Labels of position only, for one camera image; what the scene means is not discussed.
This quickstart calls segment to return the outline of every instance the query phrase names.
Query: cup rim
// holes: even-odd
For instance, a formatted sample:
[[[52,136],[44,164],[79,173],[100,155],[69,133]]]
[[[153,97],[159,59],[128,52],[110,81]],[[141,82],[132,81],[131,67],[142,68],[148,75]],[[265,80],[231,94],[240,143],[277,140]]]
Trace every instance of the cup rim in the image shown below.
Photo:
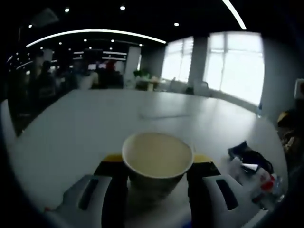
[[[156,176],[151,176],[151,175],[147,175],[147,174],[144,174],[136,169],[134,169],[126,160],[125,158],[125,154],[124,154],[124,147],[125,147],[125,142],[129,139],[129,138],[132,138],[136,135],[140,135],[140,134],[145,134],[145,133],[153,133],[153,134],[162,134],[162,135],[166,135],[166,136],[169,136],[169,137],[174,137],[178,140],[180,140],[183,144],[187,145],[189,148],[190,148],[190,152],[191,152],[191,161],[189,163],[189,165],[182,171],[182,172],[179,172],[178,174],[175,174],[175,175],[172,175],[172,176],[167,176],[167,177],[156,177]],[[171,179],[171,178],[175,178],[175,177],[178,177],[178,176],[181,176],[183,174],[185,174],[189,169],[190,167],[192,166],[193,162],[194,162],[194,152],[193,152],[193,146],[192,145],[188,145],[187,143],[185,143],[182,139],[180,138],[177,138],[173,135],[170,135],[170,134],[167,134],[167,133],[160,133],[160,132],[141,132],[141,133],[134,133],[130,136],[128,136],[125,141],[123,142],[123,148],[122,148],[122,159],[123,159],[123,162],[124,164],[130,169],[132,170],[133,172],[135,173],[138,173],[144,177],[148,177],[148,178],[153,178],[153,179]]]

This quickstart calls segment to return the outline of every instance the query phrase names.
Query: paper cup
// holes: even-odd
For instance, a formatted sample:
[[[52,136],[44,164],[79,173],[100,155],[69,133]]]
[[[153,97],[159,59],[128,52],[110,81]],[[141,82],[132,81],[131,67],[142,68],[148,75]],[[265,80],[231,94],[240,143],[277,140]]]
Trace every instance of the paper cup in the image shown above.
[[[180,139],[162,133],[127,138],[122,158],[129,168],[133,195],[144,204],[166,198],[193,164],[193,151]]]

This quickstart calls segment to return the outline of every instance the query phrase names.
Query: white table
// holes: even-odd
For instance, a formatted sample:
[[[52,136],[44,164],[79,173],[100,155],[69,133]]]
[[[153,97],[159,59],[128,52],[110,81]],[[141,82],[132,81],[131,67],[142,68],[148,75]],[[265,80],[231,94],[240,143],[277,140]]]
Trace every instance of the white table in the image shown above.
[[[172,106],[190,116],[142,119],[139,110]],[[39,209],[55,208],[84,174],[93,174],[108,154],[121,151],[138,132],[164,132],[193,144],[196,153],[228,169],[227,148],[247,140],[284,178],[284,151],[273,125],[226,101],[191,95],[132,90],[72,91],[39,115],[9,152],[24,191]]]

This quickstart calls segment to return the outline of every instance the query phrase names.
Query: black ceiling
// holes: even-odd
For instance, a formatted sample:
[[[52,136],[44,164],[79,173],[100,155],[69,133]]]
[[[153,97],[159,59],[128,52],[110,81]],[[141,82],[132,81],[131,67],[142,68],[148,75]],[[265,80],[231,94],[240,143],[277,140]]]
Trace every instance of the black ceiling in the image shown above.
[[[266,36],[289,39],[289,20],[299,22],[300,13],[291,2],[277,0],[230,0],[244,21],[247,30],[261,32]],[[126,9],[119,8],[124,4]],[[37,28],[28,28],[34,15],[49,7],[59,18],[59,22]],[[38,50],[41,46],[50,48],[82,48],[96,46],[109,48],[114,45],[111,39],[132,42],[135,45],[161,45],[155,41],[121,34],[85,33],[52,38],[33,45],[25,46],[39,38],[59,32],[78,29],[114,29],[139,33],[167,42],[188,36],[207,36],[211,32],[241,30],[236,19],[222,0],[187,0],[187,1],[83,1],[80,4],[59,3],[55,6],[19,4],[13,8],[12,18],[6,25],[6,56],[23,49],[22,52]]]

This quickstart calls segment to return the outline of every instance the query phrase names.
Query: water bottle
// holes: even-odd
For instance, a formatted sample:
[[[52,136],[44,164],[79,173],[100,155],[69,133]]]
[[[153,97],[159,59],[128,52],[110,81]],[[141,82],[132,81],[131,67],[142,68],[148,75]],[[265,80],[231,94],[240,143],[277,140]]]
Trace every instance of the water bottle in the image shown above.
[[[259,106],[257,107],[256,115],[258,118],[262,117],[262,103],[260,103]]]

